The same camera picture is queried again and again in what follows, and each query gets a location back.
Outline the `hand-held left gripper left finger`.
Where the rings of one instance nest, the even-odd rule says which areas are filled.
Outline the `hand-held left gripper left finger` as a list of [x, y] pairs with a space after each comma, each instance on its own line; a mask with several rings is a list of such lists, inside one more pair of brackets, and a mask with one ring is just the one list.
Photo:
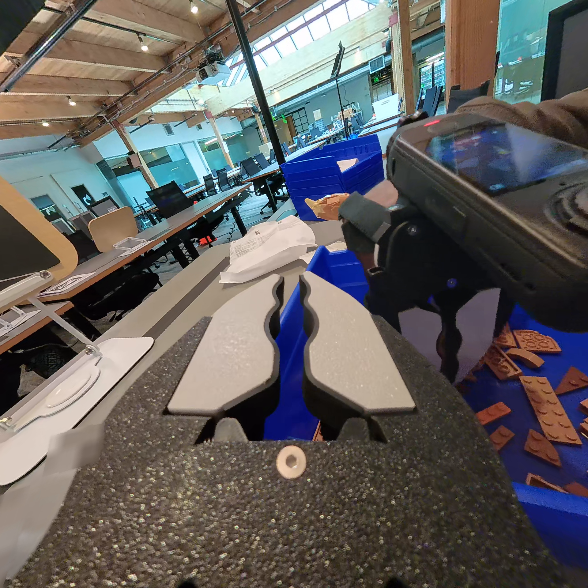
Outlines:
[[274, 412], [281, 388], [276, 338], [283, 290], [283, 276], [271, 274], [213, 314], [168, 403], [171, 414]]

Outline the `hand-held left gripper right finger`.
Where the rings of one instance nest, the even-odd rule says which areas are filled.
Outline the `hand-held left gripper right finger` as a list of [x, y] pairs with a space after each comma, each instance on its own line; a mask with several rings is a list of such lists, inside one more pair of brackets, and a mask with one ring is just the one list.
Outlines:
[[305, 271], [299, 279], [303, 397], [316, 417], [371, 417], [416, 404], [370, 312], [355, 298]]

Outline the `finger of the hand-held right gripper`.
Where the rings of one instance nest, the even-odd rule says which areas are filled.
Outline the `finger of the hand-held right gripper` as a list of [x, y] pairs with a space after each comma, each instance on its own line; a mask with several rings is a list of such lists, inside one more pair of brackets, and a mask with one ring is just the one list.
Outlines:
[[494, 340], [503, 332], [506, 323], [510, 320], [516, 302], [514, 302], [506, 293], [500, 293], [496, 309], [496, 320], [494, 327]]
[[453, 384], [463, 379], [463, 309], [447, 325], [439, 314], [415, 307], [399, 313], [402, 336]]

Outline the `blue plastic bin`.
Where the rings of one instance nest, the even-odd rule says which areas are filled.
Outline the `blue plastic bin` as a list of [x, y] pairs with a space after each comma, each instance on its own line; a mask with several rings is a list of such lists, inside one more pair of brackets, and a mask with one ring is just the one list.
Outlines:
[[[321, 246], [313, 255], [307, 269], [317, 274], [335, 287], [343, 290], [359, 302], [363, 302], [368, 284], [363, 270], [354, 254], [349, 251], [330, 252]], [[540, 354], [544, 364], [531, 369], [521, 362], [523, 377], [545, 379], [555, 390], [569, 370], [584, 374], [587, 379], [587, 333], [571, 334], [558, 332], [537, 323], [522, 308], [516, 306], [511, 314], [510, 327], [519, 330], [533, 330], [543, 337], [550, 336], [560, 347], [555, 354]], [[277, 409], [265, 422], [264, 440], [304, 440], [310, 441], [315, 434], [319, 419], [306, 408], [303, 394], [303, 351], [307, 336], [303, 329], [303, 306], [300, 302], [299, 287], [296, 286], [281, 314], [281, 331], [277, 338], [281, 360], [281, 395]], [[587, 418], [587, 408], [578, 408], [587, 401], [587, 381], [579, 389], [559, 396], [572, 425], [576, 428]], [[555, 443], [561, 465], [558, 467], [528, 452], [527, 438], [534, 432], [534, 438], [543, 433], [535, 416], [526, 391], [519, 378], [500, 380], [489, 368], [482, 364], [469, 376], [463, 387], [474, 413], [500, 404], [510, 408], [504, 410], [500, 418], [484, 422], [484, 429], [494, 441], [504, 442], [499, 455], [513, 482], [519, 501], [533, 526], [556, 559], [570, 567], [587, 569], [587, 497], [578, 493], [587, 492], [587, 437], [580, 435], [582, 446]], [[584, 490], [577, 489], [573, 501], [559, 496], [556, 491], [533, 488], [526, 484], [529, 474], [541, 476], [548, 483], [558, 487], [580, 484]]]

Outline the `pile of brown lego pieces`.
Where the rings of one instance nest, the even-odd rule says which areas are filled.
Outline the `pile of brown lego pieces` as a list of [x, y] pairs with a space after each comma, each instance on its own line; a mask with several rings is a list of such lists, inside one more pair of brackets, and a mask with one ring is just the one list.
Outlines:
[[516, 483], [587, 498], [587, 344], [509, 324], [457, 386]]

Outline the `person's right forearm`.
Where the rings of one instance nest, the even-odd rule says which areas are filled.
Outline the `person's right forearm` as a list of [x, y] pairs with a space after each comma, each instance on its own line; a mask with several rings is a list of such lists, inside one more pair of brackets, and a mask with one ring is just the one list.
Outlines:
[[503, 121], [587, 149], [587, 89], [538, 104], [478, 97], [456, 110]]

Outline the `brown lego model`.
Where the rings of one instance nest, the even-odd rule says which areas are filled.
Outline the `brown lego model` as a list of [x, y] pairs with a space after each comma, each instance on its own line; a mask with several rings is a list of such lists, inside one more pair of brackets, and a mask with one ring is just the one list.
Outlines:
[[325, 221], [338, 220], [339, 209], [343, 202], [349, 198], [348, 193], [332, 194], [324, 196], [318, 200], [310, 198], [305, 199], [305, 204], [311, 209], [315, 217]]

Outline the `white paper sheets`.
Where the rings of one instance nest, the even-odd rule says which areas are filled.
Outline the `white paper sheets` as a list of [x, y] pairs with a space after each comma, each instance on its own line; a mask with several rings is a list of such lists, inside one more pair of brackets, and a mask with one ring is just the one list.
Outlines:
[[257, 224], [231, 242], [229, 266], [220, 273], [219, 283], [253, 281], [298, 260], [315, 245], [312, 228], [297, 217]]

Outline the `white tablet stand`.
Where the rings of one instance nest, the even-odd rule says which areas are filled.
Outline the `white tablet stand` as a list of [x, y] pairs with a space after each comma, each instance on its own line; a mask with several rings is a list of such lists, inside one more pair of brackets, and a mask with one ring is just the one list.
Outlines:
[[43, 270], [1, 290], [1, 310], [23, 300], [60, 324], [84, 352], [49, 378], [30, 401], [1, 418], [1, 486], [9, 486], [48, 456], [51, 439], [74, 428], [151, 350], [151, 337], [113, 338], [92, 342], [37, 297], [54, 280]]

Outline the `stack of blue bins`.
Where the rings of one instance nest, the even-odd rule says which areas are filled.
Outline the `stack of blue bins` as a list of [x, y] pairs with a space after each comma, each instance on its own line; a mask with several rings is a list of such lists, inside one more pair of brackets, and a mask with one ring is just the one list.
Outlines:
[[318, 220], [307, 198], [331, 194], [365, 194], [385, 179], [382, 147], [377, 135], [348, 139], [315, 148], [281, 166], [290, 199], [303, 221]]

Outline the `wooden pillar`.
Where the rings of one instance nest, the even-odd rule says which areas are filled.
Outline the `wooden pillar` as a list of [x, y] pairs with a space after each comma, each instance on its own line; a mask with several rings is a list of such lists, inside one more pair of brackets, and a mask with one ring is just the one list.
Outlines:
[[493, 95], [500, 1], [446, 1], [446, 91], [490, 81]]

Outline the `black monitor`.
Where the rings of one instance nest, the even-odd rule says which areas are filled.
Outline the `black monitor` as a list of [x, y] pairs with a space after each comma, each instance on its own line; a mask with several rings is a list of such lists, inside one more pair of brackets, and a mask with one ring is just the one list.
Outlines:
[[587, 89], [587, 1], [570, 1], [550, 11], [541, 101]]

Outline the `black pole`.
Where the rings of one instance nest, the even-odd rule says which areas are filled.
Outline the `black pole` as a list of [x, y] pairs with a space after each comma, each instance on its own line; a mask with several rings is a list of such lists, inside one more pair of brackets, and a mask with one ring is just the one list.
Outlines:
[[237, 39], [239, 41], [240, 50], [245, 60], [247, 71], [249, 72], [254, 94], [258, 101], [259, 110], [261, 111], [263, 121], [269, 134], [269, 139], [275, 153], [276, 161], [278, 165], [281, 166], [285, 163], [285, 156], [274, 121], [272, 119], [272, 114], [270, 113], [264, 88], [261, 83], [261, 78], [254, 62], [254, 55], [246, 35], [245, 26], [239, 12], [238, 4], [236, 1], [226, 1], [226, 3]]

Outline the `ceiling projector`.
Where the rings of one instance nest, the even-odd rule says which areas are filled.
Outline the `ceiling projector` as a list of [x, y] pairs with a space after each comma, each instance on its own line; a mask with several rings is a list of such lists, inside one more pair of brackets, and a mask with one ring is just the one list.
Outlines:
[[230, 75], [231, 68], [225, 64], [223, 55], [213, 50], [207, 50], [196, 68], [195, 83], [217, 86], [226, 82]]

